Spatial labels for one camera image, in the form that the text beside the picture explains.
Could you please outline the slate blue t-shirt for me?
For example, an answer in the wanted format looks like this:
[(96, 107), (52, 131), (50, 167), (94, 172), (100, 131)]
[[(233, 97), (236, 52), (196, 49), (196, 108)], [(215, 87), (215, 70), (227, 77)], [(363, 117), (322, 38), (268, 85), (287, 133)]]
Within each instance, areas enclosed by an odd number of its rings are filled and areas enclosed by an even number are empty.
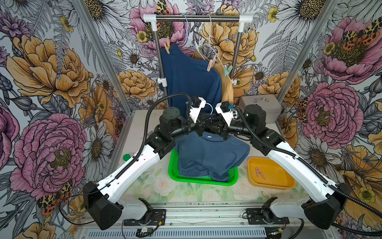
[(250, 146), (230, 135), (224, 138), (195, 132), (176, 139), (178, 170), (186, 177), (210, 176), (213, 181), (227, 183), (229, 170), (240, 166), (250, 152)]

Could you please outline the white clothespin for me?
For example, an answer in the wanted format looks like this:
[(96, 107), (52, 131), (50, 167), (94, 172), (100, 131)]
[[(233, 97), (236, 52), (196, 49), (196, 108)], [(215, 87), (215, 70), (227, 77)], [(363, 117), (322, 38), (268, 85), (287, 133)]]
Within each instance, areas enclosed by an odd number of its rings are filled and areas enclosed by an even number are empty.
[(196, 41), (193, 41), (193, 46), (195, 47), (196, 51), (199, 51), (199, 45)]

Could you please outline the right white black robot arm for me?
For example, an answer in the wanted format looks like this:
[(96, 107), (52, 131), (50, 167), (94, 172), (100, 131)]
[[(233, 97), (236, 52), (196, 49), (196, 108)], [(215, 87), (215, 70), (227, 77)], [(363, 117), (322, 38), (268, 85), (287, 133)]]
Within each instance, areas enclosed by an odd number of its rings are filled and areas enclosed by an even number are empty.
[(266, 112), (259, 105), (249, 105), (242, 113), (228, 102), (218, 103), (219, 134), (241, 134), (249, 137), (251, 145), (264, 156), (281, 166), (308, 193), (301, 202), (287, 202), (279, 198), (264, 204), (265, 210), (276, 218), (307, 220), (320, 229), (329, 229), (344, 209), (347, 198), (336, 188), (348, 188), (336, 183), (301, 158), (285, 139), (266, 126)]

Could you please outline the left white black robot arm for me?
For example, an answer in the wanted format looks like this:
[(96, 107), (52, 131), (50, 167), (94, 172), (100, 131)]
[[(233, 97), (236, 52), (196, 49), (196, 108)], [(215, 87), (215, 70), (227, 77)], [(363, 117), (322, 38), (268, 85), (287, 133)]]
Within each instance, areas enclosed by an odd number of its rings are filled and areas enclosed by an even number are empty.
[(204, 131), (206, 125), (217, 118), (214, 113), (202, 113), (200, 108), (192, 108), (191, 115), (185, 119), (179, 109), (170, 107), (163, 111), (154, 132), (148, 134), (152, 112), (152, 109), (147, 111), (138, 152), (106, 178), (97, 183), (89, 182), (83, 188), (85, 208), (101, 230), (109, 229), (120, 219), (148, 224), (153, 214), (152, 206), (142, 198), (123, 202), (121, 196), (143, 172), (175, 147), (176, 138)]

